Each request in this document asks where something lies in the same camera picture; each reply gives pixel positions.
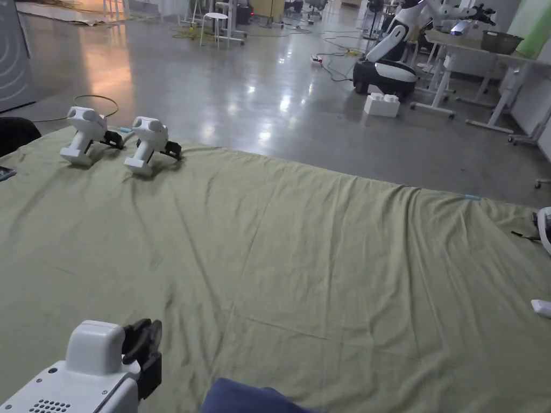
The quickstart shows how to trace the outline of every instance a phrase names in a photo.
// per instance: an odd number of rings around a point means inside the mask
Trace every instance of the gray cabinet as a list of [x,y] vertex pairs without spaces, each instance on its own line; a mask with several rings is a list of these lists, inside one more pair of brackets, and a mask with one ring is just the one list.
[[33,103],[36,91],[14,0],[0,0],[0,112]]

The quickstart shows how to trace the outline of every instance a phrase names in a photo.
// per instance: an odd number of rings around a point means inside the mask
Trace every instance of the concrete floor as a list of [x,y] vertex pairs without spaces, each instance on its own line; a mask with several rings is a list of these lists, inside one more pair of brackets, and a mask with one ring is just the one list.
[[[2,116],[63,116],[75,95],[100,94],[120,106],[109,118],[113,126],[128,127],[138,115],[156,117],[176,140],[411,186],[551,205],[549,188],[533,188],[536,177],[551,177],[538,149],[510,146],[506,135],[463,122],[485,120],[488,111],[453,103],[459,114],[449,121],[402,105],[397,119],[367,118],[365,96],[352,90],[352,82],[335,83],[312,64],[312,53],[339,50],[323,37],[358,36],[358,31],[329,32],[354,31],[361,23],[358,13],[336,0],[322,22],[307,26],[313,34],[252,24],[247,44],[230,50],[217,50],[212,42],[199,49],[197,40],[175,39],[173,25],[158,20],[87,27],[25,15],[40,101]],[[330,41],[365,47],[365,41],[348,37]],[[345,73],[354,61],[334,57],[332,67]],[[466,93],[476,88],[461,87]],[[415,99],[426,101],[422,94]],[[97,99],[79,104],[100,113],[112,108]],[[66,125],[38,124],[43,133]]]

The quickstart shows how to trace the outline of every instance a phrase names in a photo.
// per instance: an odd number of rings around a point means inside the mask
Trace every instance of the blue fabric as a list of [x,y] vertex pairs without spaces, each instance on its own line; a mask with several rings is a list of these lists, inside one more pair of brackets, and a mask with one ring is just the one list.
[[259,389],[221,378],[210,388],[201,413],[315,413],[270,387]]

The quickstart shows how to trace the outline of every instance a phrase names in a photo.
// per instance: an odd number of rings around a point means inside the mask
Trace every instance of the caster wheel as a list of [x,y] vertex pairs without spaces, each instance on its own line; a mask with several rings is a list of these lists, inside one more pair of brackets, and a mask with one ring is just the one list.
[[357,81],[357,82],[354,84],[354,91],[355,91],[358,95],[364,95],[365,93],[367,93],[368,87],[369,87],[369,85],[364,85],[362,82]]

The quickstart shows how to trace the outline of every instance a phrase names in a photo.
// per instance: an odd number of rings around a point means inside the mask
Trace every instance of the stool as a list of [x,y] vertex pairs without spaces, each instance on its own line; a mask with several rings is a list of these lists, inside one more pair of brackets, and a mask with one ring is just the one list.
[[[207,13],[203,17],[203,24],[201,26],[201,39],[199,40],[199,47],[203,41],[203,30],[205,28],[205,18],[214,19],[214,41],[218,43],[218,50],[220,50],[220,28],[218,27],[218,20],[227,20],[228,16],[222,13]],[[228,48],[230,47],[230,39],[228,39]]]

